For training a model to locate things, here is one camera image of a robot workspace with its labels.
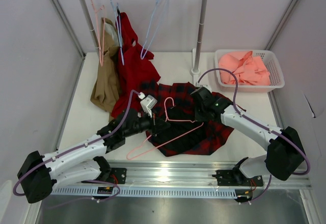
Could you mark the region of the red plaid skirt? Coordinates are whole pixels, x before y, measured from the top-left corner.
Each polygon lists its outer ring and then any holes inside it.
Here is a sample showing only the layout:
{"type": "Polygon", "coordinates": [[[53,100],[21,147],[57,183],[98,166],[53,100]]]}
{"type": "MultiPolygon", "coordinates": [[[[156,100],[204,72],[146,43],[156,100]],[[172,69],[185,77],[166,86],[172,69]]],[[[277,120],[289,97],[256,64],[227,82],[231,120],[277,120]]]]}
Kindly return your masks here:
{"type": "MultiPolygon", "coordinates": [[[[151,95],[157,100],[152,111],[160,118],[166,118],[164,100],[167,97],[172,97],[175,105],[172,105],[170,99],[166,102],[169,119],[192,121],[195,119],[195,105],[191,97],[191,93],[195,90],[195,86],[191,83],[174,83],[170,86],[158,84],[152,80],[143,82],[140,89],[144,94],[151,95]]],[[[153,135],[148,141],[156,147],[200,124],[200,122],[170,122],[169,129],[157,135],[153,135]]],[[[233,130],[233,128],[218,122],[205,122],[199,129],[158,150],[166,157],[179,154],[211,155],[226,143],[233,130]]]]}

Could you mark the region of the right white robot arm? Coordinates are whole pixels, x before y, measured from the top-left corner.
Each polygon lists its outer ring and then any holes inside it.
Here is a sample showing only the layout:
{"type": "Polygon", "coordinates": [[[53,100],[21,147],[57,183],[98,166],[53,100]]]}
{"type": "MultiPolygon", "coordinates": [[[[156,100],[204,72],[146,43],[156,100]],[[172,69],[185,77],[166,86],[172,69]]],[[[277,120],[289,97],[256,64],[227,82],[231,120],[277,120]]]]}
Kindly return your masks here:
{"type": "Polygon", "coordinates": [[[195,103],[195,120],[198,122],[218,122],[231,127],[252,139],[266,154],[255,158],[243,158],[233,168],[233,181],[244,185],[251,178],[272,175],[286,181],[302,162],[306,161],[298,132],[268,125],[256,120],[235,102],[222,96],[213,95],[207,88],[200,87],[191,93],[195,103]]]}

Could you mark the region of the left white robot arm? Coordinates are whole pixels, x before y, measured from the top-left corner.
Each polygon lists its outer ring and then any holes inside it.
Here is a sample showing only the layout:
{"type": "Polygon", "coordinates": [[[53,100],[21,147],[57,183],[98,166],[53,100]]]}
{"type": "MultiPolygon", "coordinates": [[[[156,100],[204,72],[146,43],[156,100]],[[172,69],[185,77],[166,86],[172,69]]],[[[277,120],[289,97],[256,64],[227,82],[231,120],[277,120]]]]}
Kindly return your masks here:
{"type": "Polygon", "coordinates": [[[125,144],[127,137],[148,131],[157,135],[170,128],[170,123],[155,115],[138,116],[131,109],[83,142],[52,153],[30,153],[17,178],[22,187],[22,196],[30,204],[48,197],[54,190],[78,182],[107,182],[112,168],[105,154],[125,144]]]}

